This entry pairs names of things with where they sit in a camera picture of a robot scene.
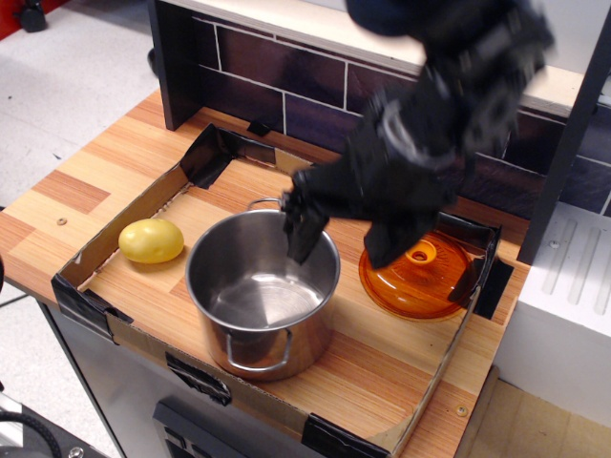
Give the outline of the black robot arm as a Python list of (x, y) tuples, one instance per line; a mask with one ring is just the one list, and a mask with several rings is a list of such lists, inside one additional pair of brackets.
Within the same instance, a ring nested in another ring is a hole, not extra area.
[(525, 88), (553, 45), (545, 17), (527, 1), (349, 1), (348, 15), (378, 35), (408, 36), (426, 62), (411, 88), (369, 100), (342, 156), (296, 172), (283, 196), (289, 257), (304, 262), (332, 218), (366, 220), (371, 264), (413, 247), (454, 203), (445, 178), (458, 159), (510, 132)]

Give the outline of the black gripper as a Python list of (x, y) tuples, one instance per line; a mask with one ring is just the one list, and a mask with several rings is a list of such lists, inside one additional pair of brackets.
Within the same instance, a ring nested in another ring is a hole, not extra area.
[(381, 90), (348, 135), (342, 156), (294, 174), (283, 192), (287, 255), (303, 264), (329, 218), (375, 221), (365, 236), (374, 269), (404, 255), (471, 178), (464, 105), (432, 90)]

